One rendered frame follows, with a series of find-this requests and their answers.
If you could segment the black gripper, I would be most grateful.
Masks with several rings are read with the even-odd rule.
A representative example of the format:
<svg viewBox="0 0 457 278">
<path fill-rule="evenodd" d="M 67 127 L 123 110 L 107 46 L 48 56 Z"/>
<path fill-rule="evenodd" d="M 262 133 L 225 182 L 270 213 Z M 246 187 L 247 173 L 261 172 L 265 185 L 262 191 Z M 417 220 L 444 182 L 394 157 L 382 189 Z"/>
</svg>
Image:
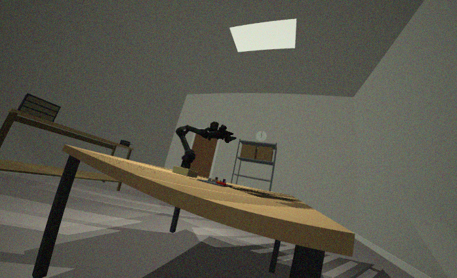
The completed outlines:
<svg viewBox="0 0 457 278">
<path fill-rule="evenodd" d="M 226 131 L 225 128 L 223 128 L 223 127 L 220 127 L 220 128 L 218 129 L 218 131 L 216 131 L 216 132 L 214 133 L 214 137 L 215 137 L 215 138 L 217 138 L 218 140 L 219 140 L 219 139 L 222 139 L 222 140 L 223 140 L 223 139 L 225 138 L 224 141 L 225 141 L 226 143 L 229 143 L 230 141 L 236 139 L 236 137 L 233 137 L 233 136 L 230 136 L 230 135 L 233 135 L 233 133 L 232 133 L 232 132 Z"/>
</svg>

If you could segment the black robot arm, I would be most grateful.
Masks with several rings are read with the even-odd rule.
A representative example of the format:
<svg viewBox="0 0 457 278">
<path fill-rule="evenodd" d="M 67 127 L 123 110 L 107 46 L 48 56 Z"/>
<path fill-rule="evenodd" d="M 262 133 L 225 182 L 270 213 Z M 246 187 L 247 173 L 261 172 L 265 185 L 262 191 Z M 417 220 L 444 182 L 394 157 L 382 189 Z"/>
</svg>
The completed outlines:
<svg viewBox="0 0 457 278">
<path fill-rule="evenodd" d="M 199 134 L 203 138 L 208 138 L 210 140 L 211 138 L 215 138 L 214 133 L 216 131 L 218 131 L 218 125 L 219 125 L 219 123 L 214 121 L 214 122 L 210 123 L 210 128 L 207 127 L 206 129 L 198 129 L 198 128 L 195 128 L 195 127 L 192 127 L 189 125 L 185 125 L 185 126 L 182 126 L 182 127 L 179 127 L 176 129 L 176 134 L 180 137 L 184 151 L 185 151 L 184 155 L 182 156 L 182 159 L 183 159 L 182 164 L 181 164 L 182 168 L 189 169 L 190 165 L 191 165 L 190 163 L 192 163 L 192 161 L 195 159 L 195 156 L 196 156 L 195 152 L 189 148 L 185 135 L 189 131 L 192 131 L 194 133 Z"/>
</svg>

